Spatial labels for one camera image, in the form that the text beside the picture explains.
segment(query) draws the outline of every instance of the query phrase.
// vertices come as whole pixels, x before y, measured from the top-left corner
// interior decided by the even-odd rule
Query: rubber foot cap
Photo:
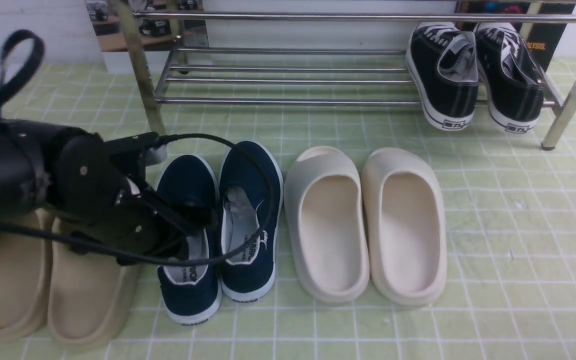
[[[552,151],[555,150],[555,146],[544,146],[544,144],[541,144],[541,150]]]

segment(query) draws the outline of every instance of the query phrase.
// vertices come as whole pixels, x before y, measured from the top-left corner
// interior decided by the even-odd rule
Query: metal shoe rack
[[[186,55],[189,53],[201,54],[236,54],[236,55],[364,55],[393,56],[405,55],[405,50],[349,50],[349,49],[311,49],[311,48],[237,48],[237,47],[188,47],[185,46],[180,32],[182,20],[246,20],[246,21],[452,21],[471,23],[526,23],[521,29],[524,38],[534,23],[576,23],[576,14],[538,14],[542,3],[576,3],[576,0],[524,0],[530,3],[528,14],[407,14],[407,13],[256,13],[256,12],[203,12],[181,11],[178,0],[166,0],[167,9],[158,11],[133,11],[123,0],[116,3],[121,29],[126,39],[128,54],[132,62],[141,99],[146,110],[146,116],[151,130],[159,134],[165,133],[160,114],[160,104],[204,104],[204,105],[300,105],[310,107],[417,107],[420,101],[403,100],[332,100],[332,99],[301,99],[301,98],[215,98],[215,97],[167,97],[164,94],[165,84],[231,84],[231,85],[402,85],[413,84],[411,79],[388,80],[361,80],[361,79],[276,79],[254,77],[207,77],[196,76],[195,73],[325,73],[325,74],[405,74],[406,68],[313,68],[297,66],[222,66],[188,64]],[[156,87],[153,87],[151,73],[146,62],[144,44],[138,31],[136,19],[164,19],[169,20],[171,30],[176,36],[176,44],[170,51],[163,73]],[[541,82],[546,89],[544,107],[551,108],[555,120],[550,126],[546,137],[541,142],[544,150],[553,150],[569,125],[576,112],[576,81],[565,98],[560,95],[551,83],[551,80],[535,65],[541,76]],[[486,100],[480,98],[480,104]]]

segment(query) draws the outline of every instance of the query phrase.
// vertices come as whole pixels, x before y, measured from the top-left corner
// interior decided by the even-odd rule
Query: beige slide sandal
[[[446,215],[439,182],[420,157],[399,148],[371,153],[361,172],[370,273],[400,305],[436,301],[446,285]]]
[[[4,221],[50,231],[53,219],[37,210]],[[52,253],[50,241],[0,232],[0,341],[30,335],[46,322]]]
[[[284,192],[302,287],[327,303],[356,299],[368,285],[370,265],[355,164],[337,148],[310,148],[290,167]]]
[[[56,219],[53,232],[70,235],[71,224]],[[140,265],[119,266],[114,257],[70,251],[53,243],[48,328],[62,346],[104,346],[121,331],[133,302]]]

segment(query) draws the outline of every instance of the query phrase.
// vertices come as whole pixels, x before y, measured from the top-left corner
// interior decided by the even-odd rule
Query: black strap
[[[17,45],[26,40],[32,40],[30,56],[10,81],[5,82],[6,61],[9,55]],[[5,103],[17,95],[17,93],[30,82],[30,79],[32,79],[39,70],[39,66],[41,66],[44,53],[44,41],[30,30],[17,30],[8,37],[0,53],[0,111]]]

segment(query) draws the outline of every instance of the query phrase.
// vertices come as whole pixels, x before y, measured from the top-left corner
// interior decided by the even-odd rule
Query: white shoelace
[[[503,33],[503,44],[501,46],[501,59],[505,59],[512,53],[512,56],[516,59],[519,57],[519,35],[510,29],[505,29],[503,27],[490,27],[486,35],[490,39],[494,39],[499,42],[498,34]]]
[[[446,46],[448,45],[448,43],[450,43],[450,41],[448,41],[447,39],[442,39],[442,35],[447,32],[458,32],[458,31],[459,30],[457,30],[457,28],[455,27],[450,27],[446,25],[431,25],[425,28],[423,34],[431,41],[434,41],[435,43],[441,46]]]

